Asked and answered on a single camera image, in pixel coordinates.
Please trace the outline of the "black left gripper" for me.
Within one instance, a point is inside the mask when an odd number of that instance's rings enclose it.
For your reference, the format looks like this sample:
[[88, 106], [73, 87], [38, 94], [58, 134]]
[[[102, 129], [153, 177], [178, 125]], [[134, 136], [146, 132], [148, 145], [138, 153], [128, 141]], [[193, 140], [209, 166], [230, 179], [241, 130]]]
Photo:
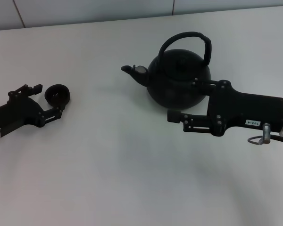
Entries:
[[9, 98], [17, 98], [0, 106], [0, 136], [3, 137], [24, 125], [43, 127], [45, 124], [60, 119], [65, 105], [43, 110], [40, 105], [29, 98], [42, 92], [43, 86], [38, 84], [30, 87], [27, 84], [10, 91]]

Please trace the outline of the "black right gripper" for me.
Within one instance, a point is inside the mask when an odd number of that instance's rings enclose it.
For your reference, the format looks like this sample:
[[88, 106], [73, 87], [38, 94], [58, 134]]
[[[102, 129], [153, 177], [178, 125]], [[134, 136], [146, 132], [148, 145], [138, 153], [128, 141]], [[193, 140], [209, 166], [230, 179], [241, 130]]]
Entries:
[[184, 132], [208, 133], [217, 137], [231, 127], [263, 129], [268, 123], [272, 132], [283, 127], [283, 98], [241, 93], [229, 81], [195, 78], [193, 95], [209, 96], [207, 115], [167, 111], [167, 121], [183, 123]]

